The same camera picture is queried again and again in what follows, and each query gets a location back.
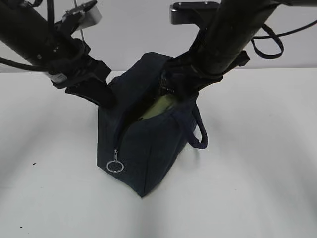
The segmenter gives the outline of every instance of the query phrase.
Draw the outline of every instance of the bag handle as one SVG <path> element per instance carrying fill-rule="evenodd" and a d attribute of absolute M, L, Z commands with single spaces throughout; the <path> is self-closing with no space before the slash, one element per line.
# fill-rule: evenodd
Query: bag handle
<path fill-rule="evenodd" d="M 202 134 L 201 142 L 199 142 L 199 140 L 195 137 L 194 133 L 192 132 L 191 125 L 188 122 L 188 120 L 186 120 L 186 116 L 184 116 L 184 114 L 180 111 L 177 111 L 173 114 L 174 119 L 176 120 L 176 122 L 182 129 L 183 133 L 185 134 L 185 137 L 188 140 L 188 143 L 194 148 L 204 150 L 208 146 L 208 135 L 204 127 L 202 117 L 200 115 L 197 104 L 195 104 L 195 107 L 193 109 L 193 116 Z"/>

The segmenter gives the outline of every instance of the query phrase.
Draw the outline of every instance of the navy fabric bag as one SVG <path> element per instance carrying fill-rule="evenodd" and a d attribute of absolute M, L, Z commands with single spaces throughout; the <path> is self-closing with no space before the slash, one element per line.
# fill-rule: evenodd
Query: navy fabric bag
<path fill-rule="evenodd" d="M 168 56 L 147 53 L 110 87 L 118 99 L 112 109 L 99 108 L 97 165 L 134 189 L 151 192 L 189 142 L 205 149 L 208 137 L 196 105 L 198 94 L 153 118 L 135 120 L 153 103 Z M 193 132 L 202 133 L 199 142 Z"/>

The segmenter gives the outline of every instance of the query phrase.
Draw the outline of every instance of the white label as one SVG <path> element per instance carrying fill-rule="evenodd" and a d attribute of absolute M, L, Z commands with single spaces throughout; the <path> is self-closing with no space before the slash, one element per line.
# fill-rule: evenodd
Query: white label
<path fill-rule="evenodd" d="M 54 83 L 62 83 L 64 81 L 67 80 L 67 77 L 62 74 L 62 73 L 59 73 L 57 75 L 50 75 L 49 73 L 44 73 L 47 77 L 50 78 L 50 80 Z"/>

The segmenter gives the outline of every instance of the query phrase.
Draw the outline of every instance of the zipper opening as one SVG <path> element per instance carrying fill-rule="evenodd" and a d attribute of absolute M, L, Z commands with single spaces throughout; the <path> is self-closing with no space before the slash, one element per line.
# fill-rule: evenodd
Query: zipper opening
<path fill-rule="evenodd" d="M 143 115 L 147 109 L 155 102 L 158 94 L 158 85 L 154 86 L 151 90 L 149 90 L 143 97 L 138 100 L 137 103 L 132 105 L 126 113 L 122 116 L 122 120 L 119 126 L 120 132 L 116 137 L 116 142 L 114 144 L 114 154 L 117 158 L 118 154 L 120 154 L 120 147 L 123 141 L 123 138 L 129 129 L 129 127 L 138 121 L 138 118 Z"/>

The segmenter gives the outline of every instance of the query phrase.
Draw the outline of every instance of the black cable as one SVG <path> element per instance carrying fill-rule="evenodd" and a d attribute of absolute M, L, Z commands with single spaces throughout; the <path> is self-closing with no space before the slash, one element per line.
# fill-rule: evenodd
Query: black cable
<path fill-rule="evenodd" d="M 285 32 L 285 33 L 281 33 L 281 34 L 278 34 L 277 37 L 283 37 L 283 36 L 288 36 L 288 35 L 291 35 L 291 34 L 294 34 L 294 33 L 297 33 L 297 32 L 300 32 L 300 31 L 303 31 L 303 30 L 306 30 L 307 28 L 310 28 L 314 25 L 317 24 L 317 20 L 316 21 L 313 21 L 312 23 L 306 25 L 306 26 L 303 26 L 303 27 L 300 27 L 298 29 L 295 29 L 295 30 L 292 30 L 292 31 L 288 31 L 288 32 Z M 255 36 L 253 37 L 254 40 L 260 40 L 260 39 L 271 39 L 272 37 L 271 36 Z"/>
<path fill-rule="evenodd" d="M 0 63 L 5 64 L 10 67 L 19 68 L 26 71 L 34 71 L 34 72 L 48 72 L 49 69 L 43 66 L 33 66 L 22 63 L 17 63 L 5 58 L 0 57 Z"/>
<path fill-rule="evenodd" d="M 55 30 L 55 6 L 54 0 L 47 0 L 48 2 L 48 25 L 50 32 Z"/>

